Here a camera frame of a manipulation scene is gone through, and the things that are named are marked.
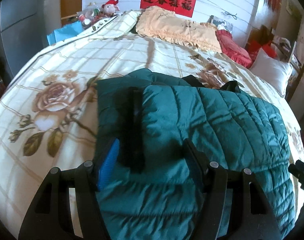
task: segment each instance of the white pillowcase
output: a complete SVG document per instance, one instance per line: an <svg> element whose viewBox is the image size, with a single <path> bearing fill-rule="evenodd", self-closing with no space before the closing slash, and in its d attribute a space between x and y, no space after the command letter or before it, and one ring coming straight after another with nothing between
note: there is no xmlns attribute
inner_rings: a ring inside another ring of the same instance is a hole
<svg viewBox="0 0 304 240"><path fill-rule="evenodd" d="M292 70L291 64L269 57L262 48L259 49L257 58L250 68L254 75L271 84L281 97L285 97Z"/></svg>

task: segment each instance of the metal screw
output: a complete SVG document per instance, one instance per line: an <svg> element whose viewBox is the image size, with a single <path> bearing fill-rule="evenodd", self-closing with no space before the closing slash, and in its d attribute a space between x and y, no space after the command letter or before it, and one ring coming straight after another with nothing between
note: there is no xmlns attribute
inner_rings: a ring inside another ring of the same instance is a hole
<svg viewBox="0 0 304 240"><path fill-rule="evenodd" d="M51 174L55 174L59 171L59 169L57 167L53 167L51 170L50 170L50 173Z"/></svg>
<svg viewBox="0 0 304 240"><path fill-rule="evenodd" d="M210 162L210 166L213 167L213 168L217 168L218 163L217 162Z"/></svg>
<svg viewBox="0 0 304 240"><path fill-rule="evenodd" d="M91 167L92 164L93 164L92 161L86 161L85 163L83 163L83 165L86 166L86 167Z"/></svg>
<svg viewBox="0 0 304 240"><path fill-rule="evenodd" d="M252 171L248 168L245 168L244 169L244 173L247 174L247 175L251 175L252 174Z"/></svg>

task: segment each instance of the floral bedspread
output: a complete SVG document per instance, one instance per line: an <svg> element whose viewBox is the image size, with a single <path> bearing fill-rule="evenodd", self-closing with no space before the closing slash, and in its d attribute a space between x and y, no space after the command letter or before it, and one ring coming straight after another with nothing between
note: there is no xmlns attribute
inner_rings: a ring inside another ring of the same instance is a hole
<svg viewBox="0 0 304 240"><path fill-rule="evenodd" d="M139 15L129 11L93 33L45 48L1 99L0 219L15 237L49 170L75 168L93 158L97 79L149 68L176 77L192 74L213 89L237 80L245 92L279 108L289 135L290 161L304 161L298 122L271 85L223 54L131 33ZM299 210L304 193L297 180L293 184ZM73 192L70 200L75 233L81 236Z"/></svg>

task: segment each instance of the red paper sign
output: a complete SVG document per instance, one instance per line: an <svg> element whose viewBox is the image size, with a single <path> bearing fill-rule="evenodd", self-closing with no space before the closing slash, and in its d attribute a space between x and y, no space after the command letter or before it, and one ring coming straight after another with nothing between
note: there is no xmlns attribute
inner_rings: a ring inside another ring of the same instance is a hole
<svg viewBox="0 0 304 240"><path fill-rule="evenodd" d="M141 0L141 9L157 5L176 14L192 17L196 0Z"/></svg>

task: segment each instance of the pig plush toy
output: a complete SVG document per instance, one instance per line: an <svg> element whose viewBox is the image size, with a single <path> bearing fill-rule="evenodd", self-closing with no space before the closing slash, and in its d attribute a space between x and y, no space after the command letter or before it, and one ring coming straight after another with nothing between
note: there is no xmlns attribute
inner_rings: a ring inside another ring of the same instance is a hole
<svg viewBox="0 0 304 240"><path fill-rule="evenodd" d="M118 6L119 0L109 0L106 4L102 5L104 15L108 17L114 16L117 11L120 11Z"/></svg>

